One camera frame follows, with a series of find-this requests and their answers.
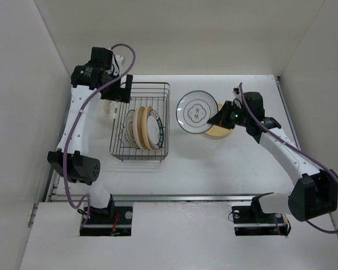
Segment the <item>yellow bear plate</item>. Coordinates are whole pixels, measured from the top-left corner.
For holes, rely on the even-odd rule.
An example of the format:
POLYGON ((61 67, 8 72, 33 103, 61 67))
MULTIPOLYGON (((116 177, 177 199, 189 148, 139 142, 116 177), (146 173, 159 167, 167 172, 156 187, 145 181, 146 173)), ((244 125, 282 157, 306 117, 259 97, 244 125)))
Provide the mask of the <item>yellow bear plate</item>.
POLYGON ((233 131, 234 129, 226 129, 217 125, 213 125, 209 130, 205 131, 204 134, 215 139, 222 139, 230 135, 233 131))

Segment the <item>cream white plate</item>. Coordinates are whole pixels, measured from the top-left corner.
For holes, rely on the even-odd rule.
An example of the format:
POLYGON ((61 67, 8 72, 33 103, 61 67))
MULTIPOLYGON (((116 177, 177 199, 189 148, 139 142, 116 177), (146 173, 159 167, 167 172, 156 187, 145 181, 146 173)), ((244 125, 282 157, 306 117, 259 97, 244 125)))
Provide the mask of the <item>cream white plate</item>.
POLYGON ((134 113, 134 120, 133 120, 133 132, 134 132, 134 138, 135 142, 138 145, 138 147, 142 150, 146 150, 145 143, 143 141, 143 134, 141 131, 141 117, 144 112, 144 107, 140 106, 135 110, 134 113))

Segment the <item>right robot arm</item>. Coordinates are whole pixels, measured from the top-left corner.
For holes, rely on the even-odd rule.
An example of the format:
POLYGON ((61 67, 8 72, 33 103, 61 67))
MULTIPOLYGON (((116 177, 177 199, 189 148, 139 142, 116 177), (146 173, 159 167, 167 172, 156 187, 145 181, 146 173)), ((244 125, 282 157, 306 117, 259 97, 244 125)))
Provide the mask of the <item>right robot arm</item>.
POLYGON ((254 197, 251 218, 261 222, 270 214, 289 214, 304 222, 335 211, 338 186, 333 171, 323 169, 299 152, 281 125, 265 115, 260 93, 243 92, 241 87, 233 92, 235 99, 226 101, 208 123, 226 129, 244 127, 276 159, 293 183, 289 193, 270 192, 254 197))

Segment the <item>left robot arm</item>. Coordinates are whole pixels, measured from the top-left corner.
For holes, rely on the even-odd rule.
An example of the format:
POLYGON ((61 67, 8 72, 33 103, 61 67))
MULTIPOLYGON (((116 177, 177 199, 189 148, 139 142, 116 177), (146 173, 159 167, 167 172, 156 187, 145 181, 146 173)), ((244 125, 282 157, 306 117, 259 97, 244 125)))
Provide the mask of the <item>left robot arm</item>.
POLYGON ((110 192, 98 179, 100 160, 89 156, 90 132, 100 101, 129 103, 133 76, 122 70, 122 60, 113 49, 92 47, 89 61, 71 74, 70 108, 60 142, 47 154, 47 161, 63 178, 69 205, 78 210, 87 203, 86 215, 102 223, 115 215, 110 192))

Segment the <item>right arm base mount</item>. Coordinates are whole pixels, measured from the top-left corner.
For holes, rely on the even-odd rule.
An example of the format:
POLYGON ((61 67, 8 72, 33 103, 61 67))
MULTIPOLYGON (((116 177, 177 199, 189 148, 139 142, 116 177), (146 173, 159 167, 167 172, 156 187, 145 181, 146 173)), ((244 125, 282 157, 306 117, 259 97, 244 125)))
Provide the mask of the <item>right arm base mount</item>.
POLYGON ((291 223, 283 214, 256 214, 249 205, 232 206, 228 219, 236 236, 288 236, 291 223))

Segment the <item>white plate green outline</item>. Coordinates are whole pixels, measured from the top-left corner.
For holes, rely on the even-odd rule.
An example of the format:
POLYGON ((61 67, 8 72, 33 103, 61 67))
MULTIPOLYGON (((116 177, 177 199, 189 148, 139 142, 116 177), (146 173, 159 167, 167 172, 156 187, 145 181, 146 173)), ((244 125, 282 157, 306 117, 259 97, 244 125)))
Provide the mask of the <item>white plate green outline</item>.
POLYGON ((179 126, 191 134, 205 133, 212 128, 208 121, 219 112, 217 101, 205 91, 191 91, 177 104, 176 120, 179 126))

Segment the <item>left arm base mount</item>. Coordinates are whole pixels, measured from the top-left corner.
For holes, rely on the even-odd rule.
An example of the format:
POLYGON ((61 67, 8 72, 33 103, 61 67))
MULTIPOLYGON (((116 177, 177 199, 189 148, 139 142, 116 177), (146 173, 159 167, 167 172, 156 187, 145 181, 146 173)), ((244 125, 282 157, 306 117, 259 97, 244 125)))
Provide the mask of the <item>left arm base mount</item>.
POLYGON ((115 206, 112 217, 109 215, 95 214, 93 210, 90 210, 90 218, 86 222, 87 207, 85 206, 83 209, 78 209, 77 212, 82 216, 79 229, 80 236, 131 236, 133 219, 132 205, 115 206))

